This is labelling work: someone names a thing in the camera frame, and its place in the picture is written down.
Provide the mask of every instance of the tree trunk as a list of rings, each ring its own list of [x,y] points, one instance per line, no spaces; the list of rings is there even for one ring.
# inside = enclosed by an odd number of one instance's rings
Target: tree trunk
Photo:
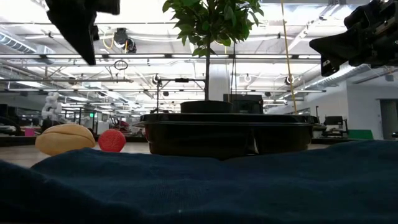
[[[205,100],[209,100],[209,79],[210,79],[210,40],[207,43],[206,52],[206,80],[205,80]]]

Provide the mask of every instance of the potted plant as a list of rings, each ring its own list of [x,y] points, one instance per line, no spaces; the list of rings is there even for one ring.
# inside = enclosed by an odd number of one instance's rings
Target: potted plant
[[[231,104],[220,101],[209,101],[210,54],[216,54],[210,47],[212,42],[224,46],[244,42],[254,23],[259,21],[255,13],[264,15],[258,0],[166,0],[163,12],[174,10],[172,19],[178,19],[175,27],[181,32],[178,39],[185,45],[187,40],[197,48],[192,55],[206,57],[205,101],[187,102],[197,113],[227,112]],[[182,112],[187,109],[182,105]]]

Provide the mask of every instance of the red ball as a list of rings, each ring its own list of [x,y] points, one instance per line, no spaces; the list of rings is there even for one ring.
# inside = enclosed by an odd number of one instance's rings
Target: red ball
[[[98,144],[102,151],[120,152],[126,144],[126,138],[122,132],[109,129],[99,136]]]

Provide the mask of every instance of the blue cloth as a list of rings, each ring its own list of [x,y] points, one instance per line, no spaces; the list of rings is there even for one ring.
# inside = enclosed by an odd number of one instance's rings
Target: blue cloth
[[[0,163],[1,221],[398,223],[398,142],[217,161],[71,151]]]

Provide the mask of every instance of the tree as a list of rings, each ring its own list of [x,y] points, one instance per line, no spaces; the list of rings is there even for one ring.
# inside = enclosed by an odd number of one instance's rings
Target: tree
[[[172,19],[181,32],[178,39],[185,45],[187,39],[197,48],[192,55],[206,56],[205,100],[208,100],[210,54],[216,54],[210,44],[216,41],[224,46],[244,42],[252,25],[259,21],[255,13],[264,16],[258,0],[166,0],[163,12],[174,10]],[[248,19],[249,14],[254,23]]]

